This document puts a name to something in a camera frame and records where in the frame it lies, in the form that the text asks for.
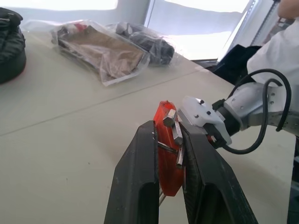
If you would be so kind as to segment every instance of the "black cylinder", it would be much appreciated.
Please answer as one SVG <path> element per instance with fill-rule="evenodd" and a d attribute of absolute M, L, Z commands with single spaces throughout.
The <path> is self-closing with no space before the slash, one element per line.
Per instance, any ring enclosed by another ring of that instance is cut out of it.
<path fill-rule="evenodd" d="M 218 108 L 217 111 L 225 118 L 224 124 L 230 136 L 240 131 L 239 122 L 234 118 L 234 116 L 227 109 L 221 106 Z"/>

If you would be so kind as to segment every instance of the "black cable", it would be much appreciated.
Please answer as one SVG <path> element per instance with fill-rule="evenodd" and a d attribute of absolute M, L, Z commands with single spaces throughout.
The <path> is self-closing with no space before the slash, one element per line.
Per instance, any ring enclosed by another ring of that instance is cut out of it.
<path fill-rule="evenodd" d="M 284 107 L 283 113 L 281 115 L 281 119 L 279 121 L 279 124 L 278 124 L 278 126 L 276 128 L 276 131 L 279 132 L 283 128 L 283 126 L 285 124 L 285 120 L 287 118 L 287 115 L 288 115 L 288 112 L 289 112 L 289 109 L 290 109 L 291 98 L 292 98 L 292 90 L 291 90 L 290 83 L 289 83 L 289 81 L 287 80 L 287 78 L 282 73 L 280 73 L 279 71 L 274 70 L 274 69 L 261 69 L 261 70 L 254 71 L 254 72 L 246 75 L 244 78 L 242 78 L 236 84 L 236 86 L 231 91 L 229 97 L 231 97 L 234 94 L 234 92 L 236 91 L 236 89 L 239 86 L 241 86 L 242 84 L 244 84 L 253 75 L 256 75 L 256 74 L 259 74 L 259 73 L 263 73 L 263 72 L 269 72 L 269 73 L 273 73 L 273 74 L 277 75 L 283 81 L 283 83 L 285 85 L 285 89 L 286 89 L 285 107 Z M 265 85 L 264 85 L 264 88 L 263 88 L 263 117 L 262 117 L 262 125 L 261 125 L 260 133 L 259 133 L 258 138 L 255 141 L 255 143 L 253 143 L 252 146 L 250 146 L 249 148 L 244 149 L 244 150 L 236 150 L 236 149 L 230 148 L 229 146 L 224 146 L 223 148 L 225 150 L 227 150 L 227 151 L 229 151 L 231 153 L 234 153 L 234 154 L 248 154 L 248 153 L 256 150 L 261 145 L 261 143 L 262 143 L 262 141 L 264 139 L 265 133 L 266 133 L 267 125 L 268 125 L 268 99 L 267 99 L 267 93 L 268 93 L 269 84 L 271 82 L 276 83 L 278 86 L 282 86 L 282 84 L 278 80 L 273 79 L 273 78 L 269 79 L 265 83 Z"/>
<path fill-rule="evenodd" d="M 258 137 L 255 141 L 255 143 L 252 144 L 252 146 L 250 146 L 249 148 L 243 149 L 243 150 L 237 150 L 234 148 L 231 148 L 227 145 L 225 145 L 223 148 L 233 154 L 248 154 L 251 153 L 252 151 L 256 150 L 262 143 L 265 134 L 266 134 L 266 130 L 267 130 L 267 125 L 268 125 L 268 98 L 267 98 L 267 94 L 268 94 L 268 87 L 269 84 L 274 82 L 277 85 L 281 86 L 281 83 L 276 80 L 276 79 L 269 79 L 264 87 L 263 87 L 263 117 L 262 117 L 262 125 L 261 125 L 261 130 L 260 133 L 258 134 Z"/>

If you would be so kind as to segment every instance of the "black backpack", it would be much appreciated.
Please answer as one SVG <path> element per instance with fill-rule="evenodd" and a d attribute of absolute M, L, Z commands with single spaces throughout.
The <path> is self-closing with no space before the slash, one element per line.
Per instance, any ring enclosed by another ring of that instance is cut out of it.
<path fill-rule="evenodd" d="M 25 38 L 19 28 L 22 20 L 18 13 L 0 7 L 0 84 L 25 68 Z"/>

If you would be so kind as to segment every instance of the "bagged item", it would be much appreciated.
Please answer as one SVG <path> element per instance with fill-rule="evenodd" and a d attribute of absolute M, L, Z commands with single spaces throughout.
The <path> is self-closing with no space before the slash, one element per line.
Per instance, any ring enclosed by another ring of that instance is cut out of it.
<path fill-rule="evenodd" d="M 73 21 L 52 30 L 52 42 L 68 56 L 88 63 L 105 86 L 137 76 L 149 54 L 92 21 Z"/>
<path fill-rule="evenodd" d="M 16 12 L 0 8 L 0 84 L 25 68 L 25 38 L 19 28 L 23 18 Z"/>
<path fill-rule="evenodd" d="M 108 25 L 108 29 L 116 34 L 129 39 L 132 43 L 150 53 L 150 64 L 168 65 L 173 61 L 175 48 L 166 37 L 146 28 L 143 25 L 135 25 L 120 22 L 116 25 Z"/>

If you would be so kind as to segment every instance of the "brown fabric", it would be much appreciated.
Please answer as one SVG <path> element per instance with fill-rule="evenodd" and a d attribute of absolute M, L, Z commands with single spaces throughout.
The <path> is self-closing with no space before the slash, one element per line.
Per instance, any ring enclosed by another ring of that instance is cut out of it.
<path fill-rule="evenodd" d="M 137 47 L 101 33 L 91 26 L 66 35 L 63 41 L 98 68 L 101 77 L 101 73 L 105 73 L 112 76 L 111 79 L 131 74 L 144 55 Z"/>

